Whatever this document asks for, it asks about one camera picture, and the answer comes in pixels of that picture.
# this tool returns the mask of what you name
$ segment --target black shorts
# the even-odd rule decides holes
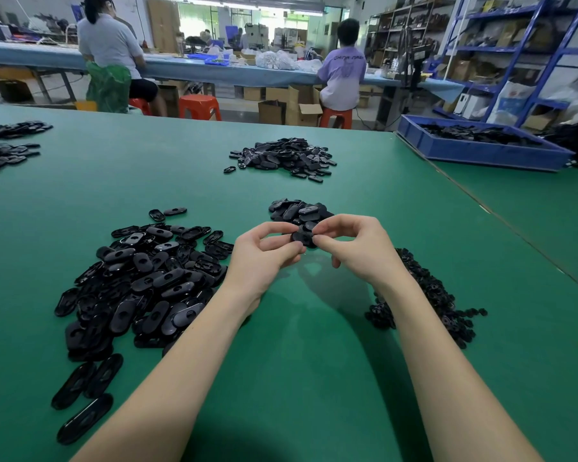
[[[152,102],[158,94],[158,87],[147,79],[131,79],[129,98],[142,98],[146,102]]]

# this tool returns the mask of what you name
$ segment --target purple shirt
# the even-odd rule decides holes
[[[328,53],[317,71],[317,77],[327,83],[320,96],[324,107],[339,111],[354,108],[360,99],[360,83],[366,67],[366,58],[355,47],[343,47]]]

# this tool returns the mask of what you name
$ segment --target hand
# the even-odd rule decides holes
[[[229,270],[223,287],[231,287],[247,296],[249,313],[259,305],[278,271],[295,264],[306,248],[300,241],[291,241],[298,227],[288,222],[265,222],[240,235],[235,241]],[[271,233],[289,235],[265,236]]]
[[[315,244],[331,253],[331,264],[344,263],[359,278],[373,287],[409,275],[387,232],[375,217],[339,214],[326,218],[312,229]],[[352,241],[338,241],[339,236],[354,236]]]

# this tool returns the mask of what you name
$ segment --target orange stool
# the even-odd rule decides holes
[[[130,98],[129,105],[131,105],[131,107],[139,108],[139,110],[141,110],[144,115],[152,116],[152,112],[150,111],[150,104],[142,98]]]
[[[324,114],[321,115],[321,122],[319,123],[320,128],[327,128],[330,122],[330,118],[333,116],[339,116],[343,119],[343,129],[351,129],[351,121],[353,120],[353,109],[351,110],[332,110],[331,108],[324,108]]]
[[[180,97],[177,104],[180,118],[185,118],[186,110],[194,120],[209,120],[212,110],[216,113],[216,121],[221,120],[221,110],[218,107],[218,100],[211,95],[188,94]]]

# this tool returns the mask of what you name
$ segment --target black hair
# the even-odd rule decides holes
[[[113,0],[84,0],[85,17],[91,24],[99,19],[99,13],[107,2],[113,5]]]
[[[340,44],[344,47],[354,46],[357,42],[357,35],[360,31],[360,23],[353,19],[347,18],[338,25],[337,35]]]

